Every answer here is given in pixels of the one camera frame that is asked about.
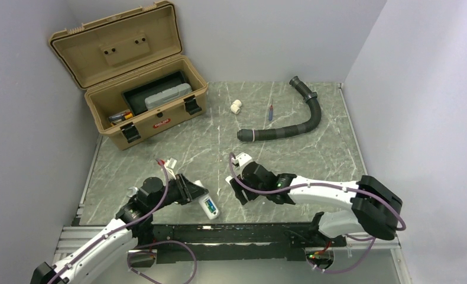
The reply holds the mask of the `white remote control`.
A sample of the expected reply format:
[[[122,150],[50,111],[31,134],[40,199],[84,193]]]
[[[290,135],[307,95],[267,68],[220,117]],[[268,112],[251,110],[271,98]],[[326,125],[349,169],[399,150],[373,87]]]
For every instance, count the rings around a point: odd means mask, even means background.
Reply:
[[[220,214],[220,211],[214,203],[208,189],[205,189],[205,193],[195,199],[192,203],[200,206],[209,220],[216,219]]]

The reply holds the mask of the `blue battery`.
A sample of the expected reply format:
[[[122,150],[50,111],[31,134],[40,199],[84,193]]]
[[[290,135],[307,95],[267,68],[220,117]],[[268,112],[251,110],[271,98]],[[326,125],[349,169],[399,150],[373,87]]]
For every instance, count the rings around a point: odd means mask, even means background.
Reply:
[[[208,210],[210,211],[211,214],[216,215],[216,207],[214,203],[212,202],[211,199],[208,199],[205,201],[206,206],[208,207]]]

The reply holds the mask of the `green battery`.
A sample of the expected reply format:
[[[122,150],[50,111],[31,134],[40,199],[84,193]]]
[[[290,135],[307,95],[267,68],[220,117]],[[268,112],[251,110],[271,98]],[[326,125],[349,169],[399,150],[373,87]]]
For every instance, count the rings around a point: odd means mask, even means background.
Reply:
[[[210,199],[206,199],[204,201],[204,205],[207,209],[207,211],[210,213],[210,214],[213,214],[215,212],[215,207],[213,206],[213,204],[211,203],[211,200]]]

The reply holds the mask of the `white battery cover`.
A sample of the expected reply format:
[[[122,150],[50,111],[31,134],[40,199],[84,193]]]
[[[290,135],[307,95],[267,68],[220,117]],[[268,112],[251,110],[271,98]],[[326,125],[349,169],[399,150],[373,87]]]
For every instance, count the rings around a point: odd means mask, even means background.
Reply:
[[[229,185],[231,185],[232,180],[233,180],[233,177],[232,177],[232,176],[227,176],[227,177],[225,178],[225,181],[226,181]]]

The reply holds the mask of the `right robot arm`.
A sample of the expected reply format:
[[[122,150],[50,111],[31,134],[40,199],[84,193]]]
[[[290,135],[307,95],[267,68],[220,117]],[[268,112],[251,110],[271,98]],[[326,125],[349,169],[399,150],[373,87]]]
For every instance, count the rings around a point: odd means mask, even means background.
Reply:
[[[321,204],[336,212],[318,212],[309,228],[309,239],[322,246],[330,239],[352,233],[367,233],[382,240],[393,240],[406,230],[400,213],[402,199],[373,176],[359,181],[329,182],[312,180],[292,173],[275,175],[251,160],[229,161],[229,183],[245,205],[264,196],[275,204]]]

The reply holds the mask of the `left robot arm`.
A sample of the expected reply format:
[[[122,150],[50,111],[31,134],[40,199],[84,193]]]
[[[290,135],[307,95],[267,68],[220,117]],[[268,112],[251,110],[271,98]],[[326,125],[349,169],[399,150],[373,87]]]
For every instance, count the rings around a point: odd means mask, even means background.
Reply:
[[[113,219],[81,248],[57,261],[40,264],[31,283],[92,283],[128,251],[148,247],[155,239],[153,214],[172,204],[187,205],[209,193],[182,174],[147,178]]]

